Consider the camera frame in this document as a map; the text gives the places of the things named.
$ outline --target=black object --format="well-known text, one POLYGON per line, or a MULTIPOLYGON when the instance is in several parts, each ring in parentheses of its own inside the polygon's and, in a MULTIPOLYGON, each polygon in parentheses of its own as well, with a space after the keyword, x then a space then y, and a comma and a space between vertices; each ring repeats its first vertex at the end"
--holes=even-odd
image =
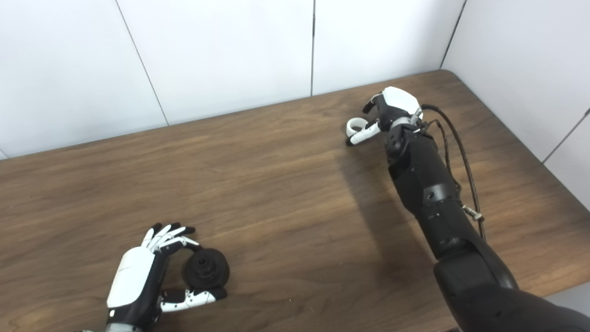
POLYGON ((230 278, 230 266, 219 250, 207 248, 192 254, 182 275, 192 289, 223 288, 230 278))
MULTIPOLYGON (((374 103, 387 123, 409 117, 380 104, 374 103)), ((410 123, 381 127, 387 132, 389 175, 438 261, 434 275, 463 332, 590 332, 587 316, 518 289, 508 267, 471 225, 433 138, 420 129, 410 123)))

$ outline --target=black fingertip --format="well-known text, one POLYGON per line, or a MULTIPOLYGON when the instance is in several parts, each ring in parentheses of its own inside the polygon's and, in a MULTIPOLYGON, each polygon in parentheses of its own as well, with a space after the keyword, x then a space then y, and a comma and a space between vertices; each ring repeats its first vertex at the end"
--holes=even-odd
POLYGON ((193 252, 197 252, 197 251, 203 250, 203 246, 201 246, 201 245, 198 245, 198 246, 195 246, 195 245, 186 245, 186 247, 188 249, 192 250, 193 252))
POLYGON ((196 232, 196 229, 194 227, 187 227, 183 232, 182 235, 185 234, 193 234, 196 232))
POLYGON ((170 224, 170 230, 175 230, 177 228, 180 228, 181 224, 180 223, 171 223, 170 224))
POLYGON ((152 226, 152 229, 153 229, 153 233, 156 234, 157 232, 160 232, 160 229, 162 229, 162 224, 156 223, 155 225, 152 226))
POLYGON ((210 289, 208 292, 215 297, 215 300, 221 300, 227 297, 227 291, 225 288, 210 289))
POLYGON ((365 107, 363 107, 362 112, 364 114, 369 114, 369 112, 371 111, 371 109, 375 106, 375 103, 373 103, 373 100, 369 100, 368 103, 365 104, 365 107))

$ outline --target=white wall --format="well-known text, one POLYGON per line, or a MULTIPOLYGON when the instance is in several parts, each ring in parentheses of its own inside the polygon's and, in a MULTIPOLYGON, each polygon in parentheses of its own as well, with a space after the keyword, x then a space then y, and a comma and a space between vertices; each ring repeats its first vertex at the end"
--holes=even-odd
POLYGON ((589 147, 590 118, 586 117, 545 162, 547 168, 588 210, 590 210, 589 147))
POLYGON ((442 67, 544 160, 590 106, 589 12, 587 0, 467 0, 442 67))
POLYGON ((310 94, 313 0, 119 0, 170 124, 310 94))
POLYGON ((313 94, 440 68, 464 0, 316 0, 313 94))
POLYGON ((0 150, 310 96, 312 58, 313 93, 438 69, 462 4, 316 0, 314 40, 314 0, 4 0, 0 150))
POLYGON ((545 299, 560 307, 573 309, 590 317, 590 282, 552 294, 545 299))
POLYGON ((114 1, 0 1, 7 156, 165 125, 114 1))

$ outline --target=wooden table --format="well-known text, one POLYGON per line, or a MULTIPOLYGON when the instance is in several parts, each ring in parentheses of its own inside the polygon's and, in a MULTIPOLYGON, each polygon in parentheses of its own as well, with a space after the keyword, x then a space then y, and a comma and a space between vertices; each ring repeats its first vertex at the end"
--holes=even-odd
MULTIPOLYGON (((455 75, 433 71, 0 162, 0 330, 104 328, 119 260, 155 222, 195 226, 232 272, 227 299, 164 315, 156 331, 452 327, 382 140, 344 145, 346 121, 389 85, 454 121, 489 242, 521 288, 590 280, 590 214, 455 75)), ((182 287, 187 257, 166 287, 182 287)))

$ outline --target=panel seam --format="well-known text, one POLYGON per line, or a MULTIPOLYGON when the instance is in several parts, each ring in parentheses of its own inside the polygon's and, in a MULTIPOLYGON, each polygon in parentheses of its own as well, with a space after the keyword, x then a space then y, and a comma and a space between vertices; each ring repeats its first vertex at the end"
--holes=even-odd
POLYGON ((461 20, 461 15, 463 15, 463 10, 465 9, 466 3, 467 3, 467 0, 463 1, 463 6, 461 7, 461 11, 459 12, 459 17, 457 17, 457 22, 455 22, 455 27, 453 28, 453 33, 451 34, 451 38, 448 41, 447 49, 445 50, 444 55, 442 56, 442 61, 441 61, 441 65, 439 66, 439 69, 443 68, 444 59, 447 58, 448 49, 451 47, 451 42, 453 41, 453 37, 455 37, 455 32, 457 31, 457 27, 459 26, 459 21, 461 20))
POLYGON ((549 153, 549 155, 547 157, 545 157, 545 159, 543 159, 543 161, 541 162, 542 164, 545 164, 545 162, 547 160, 549 160, 549 158, 555 153, 555 151, 557 151, 557 149, 559 149, 559 147, 565 142, 565 140, 576 130, 576 128, 580 125, 580 123, 582 123, 582 121, 584 121, 584 119, 590 114, 590 108, 584 113, 584 115, 582 115, 582 118, 578 121, 578 123, 576 123, 575 126, 573 126, 572 130, 570 130, 568 132, 567 135, 565 135, 565 137, 557 144, 557 146, 555 146, 553 148, 553 150, 551 150, 551 152, 549 153))
POLYGON ((0 149, 0 153, 3 154, 6 158, 9 158, 10 159, 10 157, 2 149, 0 149))
POLYGON ((316 0, 313 0, 313 21, 312 21, 312 82, 310 84, 309 96, 313 96, 313 56, 316 46, 316 0))
POLYGON ((169 126, 170 123, 168 122, 168 118, 166 117, 166 113, 164 113, 164 108, 162 108, 162 104, 160 103, 160 99, 158 98, 158 94, 156 93, 156 89, 154 89, 154 87, 153 87, 152 79, 149 77, 148 70, 146 69, 146 66, 143 63, 142 56, 139 54, 139 50, 137 49, 137 45, 135 44, 135 40, 133 39, 133 36, 131 35, 131 30, 129 30, 129 26, 127 25, 127 21, 125 20, 125 16, 123 15, 123 11, 121 10, 121 6, 119 6, 119 1, 118 0, 114 0, 114 1, 115 1, 115 4, 117 4, 117 8, 119 9, 119 13, 121 14, 121 18, 123 19, 123 23, 125 23, 125 28, 127 28, 127 33, 129 33, 129 38, 131 38, 131 42, 133 43, 133 47, 135 48, 135 52, 137 53, 137 57, 139 58, 139 61, 142 64, 143 71, 146 73, 147 81, 149 82, 149 85, 152 87, 153 95, 156 97, 156 101, 158 102, 158 106, 160 107, 160 111, 162 112, 162 115, 164 116, 164 120, 166 121, 166 126, 169 126))

